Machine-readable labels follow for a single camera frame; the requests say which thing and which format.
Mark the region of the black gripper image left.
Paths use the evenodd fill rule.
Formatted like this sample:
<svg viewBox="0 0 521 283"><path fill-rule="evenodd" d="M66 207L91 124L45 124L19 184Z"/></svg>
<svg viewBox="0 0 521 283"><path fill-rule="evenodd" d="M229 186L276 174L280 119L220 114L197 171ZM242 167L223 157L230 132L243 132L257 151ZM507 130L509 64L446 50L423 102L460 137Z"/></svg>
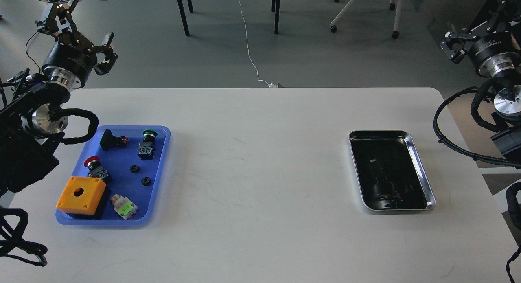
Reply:
<svg viewBox="0 0 521 283"><path fill-rule="evenodd" d="M92 42L78 32L72 18L78 2L71 0L48 5L40 20L36 21L39 33L56 38L56 44L42 66L43 73L51 77L53 72L65 70L76 77L73 88L83 88L93 69L97 75L108 74L118 59L112 46L115 36L113 32L105 36L100 46L93 46ZM100 53L105 58L97 62L96 54Z"/></svg>

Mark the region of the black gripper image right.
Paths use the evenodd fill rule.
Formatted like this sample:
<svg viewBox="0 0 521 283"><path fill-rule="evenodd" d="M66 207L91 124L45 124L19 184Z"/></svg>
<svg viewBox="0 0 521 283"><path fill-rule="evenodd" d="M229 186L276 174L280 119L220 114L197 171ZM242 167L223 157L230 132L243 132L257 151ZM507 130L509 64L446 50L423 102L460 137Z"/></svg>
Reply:
<svg viewBox="0 0 521 283"><path fill-rule="evenodd" d="M448 31L440 46L454 64L459 64L468 55L480 77L505 77L506 70L513 70L520 64L520 47L510 32L512 28L520 27L520 21L520 0L487 0L472 22L472 31L493 34L481 38L472 33Z"/></svg>

